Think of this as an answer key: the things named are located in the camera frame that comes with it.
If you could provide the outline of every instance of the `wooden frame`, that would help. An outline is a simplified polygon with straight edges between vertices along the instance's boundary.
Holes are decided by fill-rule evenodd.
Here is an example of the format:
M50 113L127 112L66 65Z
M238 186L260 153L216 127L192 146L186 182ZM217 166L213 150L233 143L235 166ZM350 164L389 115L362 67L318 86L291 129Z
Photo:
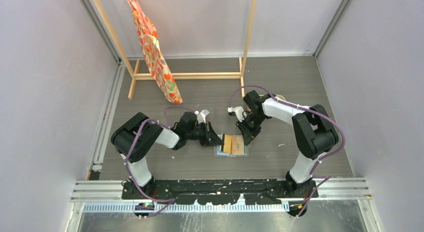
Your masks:
M92 0L101 19L103 20L103 23L106 27L106 29L109 32L109 35L112 39L112 41L115 44L116 49L121 55L122 61L125 64L125 67L127 68L129 75L132 78L131 86L129 88L128 93L128 99L132 99L132 96L134 95L134 90L136 87L136 82L138 80L153 80L153 77L150 75L150 73L139 73L140 69L140 60L138 59L135 68L133 70L133 67L130 64L130 61L127 58L127 55L121 45L121 42L119 41L114 28L112 27L111 22L109 21L109 18L105 12L105 9L103 8L102 3L100 0ZM249 42L250 42L250 36L252 32L252 24L253 24L253 18L255 16L255 9L256 9L256 0L252 0L252 4L250 7L250 16L249 16L249 23L247 27L247 35L246 35L246 44L244 46L244 52L243 52L243 59L241 57L238 58L239 63L239 69L240 71L237 72L183 72L183 73L172 73L172 76L175 80L184 80L184 79L240 79L241 86L244 86L244 75L245 75L245 68L246 68L246 60L248 56L248 50L249 50ZM244 97L245 89L241 89L242 97Z

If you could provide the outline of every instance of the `gray laminate floor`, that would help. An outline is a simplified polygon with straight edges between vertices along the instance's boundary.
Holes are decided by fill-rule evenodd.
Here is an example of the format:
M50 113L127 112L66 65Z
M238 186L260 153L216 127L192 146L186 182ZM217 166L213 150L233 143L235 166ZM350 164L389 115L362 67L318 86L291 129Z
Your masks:
M175 59L167 60L167 63L172 72L228 72L239 69L238 58ZM141 71L147 71L144 63ZM166 123L163 110L173 106L165 100L154 81L137 81L134 98L128 100L130 83L131 78L126 73L111 134L137 112ZM296 104L321 104L333 117L313 57L248 58L244 83L267 87L274 94L281 94ZM209 110L208 119L218 134L240 134L236 118L227 115L230 96L240 87L240 80L178 80L177 86L183 97L182 106ZM233 105L242 105L239 92L233 99ZM180 109L169 110L172 123L179 120L183 113ZM157 179L283 178L298 153L293 128L277 119L270 119L262 123L262 132L253 141L248 157L214 157L212 148L202 148L198 142L188 141L178 151L154 145L147 154L147 163ZM352 176L345 152L325 159L315 174ZM122 180L127 177L122 158L109 143L100 179Z

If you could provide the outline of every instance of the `metal rail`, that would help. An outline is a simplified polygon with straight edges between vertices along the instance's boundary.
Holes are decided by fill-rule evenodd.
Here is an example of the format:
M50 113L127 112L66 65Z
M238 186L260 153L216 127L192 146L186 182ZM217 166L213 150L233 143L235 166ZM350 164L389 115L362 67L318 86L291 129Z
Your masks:
M122 181L77 181L71 202L122 202ZM318 188L319 197L312 200L369 200L370 191L364 178L331 178ZM300 198L279 198L298 201Z

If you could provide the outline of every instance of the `gray wall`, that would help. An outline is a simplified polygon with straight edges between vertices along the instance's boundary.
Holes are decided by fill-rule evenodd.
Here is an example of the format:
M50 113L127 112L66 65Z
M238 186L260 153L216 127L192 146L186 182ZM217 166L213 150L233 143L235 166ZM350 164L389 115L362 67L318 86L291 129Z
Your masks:
M0 25L0 231L63 231L116 65L79 0L0 0Z
M138 0L165 57L241 55L252 0ZM250 55L312 54L341 0L257 0ZM101 0L128 57L143 57L127 0Z
M422 231L424 0L352 0L318 58L385 231Z

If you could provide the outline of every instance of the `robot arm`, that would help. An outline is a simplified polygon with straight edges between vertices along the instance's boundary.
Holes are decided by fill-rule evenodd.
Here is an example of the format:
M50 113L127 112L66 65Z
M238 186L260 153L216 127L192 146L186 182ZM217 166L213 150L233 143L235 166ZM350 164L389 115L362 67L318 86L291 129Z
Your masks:
M149 192L146 185L154 181L146 161L146 154L154 143L173 150L183 147L187 140L199 140L201 146L223 144L214 132L211 123L206 120L208 114L207 110L200 113L186 112L172 128L163 128L158 124L150 123L144 126L131 157L128 159L129 170L135 182L143 187L143 190ZM141 123L146 119L148 116L139 112L112 134L110 142L123 159L127 156Z
M300 153L294 166L286 174L286 189L293 192L304 187L312 179L310 171L315 162L339 141L333 125L314 114L278 103L270 95L259 96L255 91L251 91L243 101L251 112L236 107L228 108L228 113L237 116L236 125L243 135L245 145L250 144L261 132L261 123L265 119L275 117L293 126ZM327 115L321 105L306 108Z

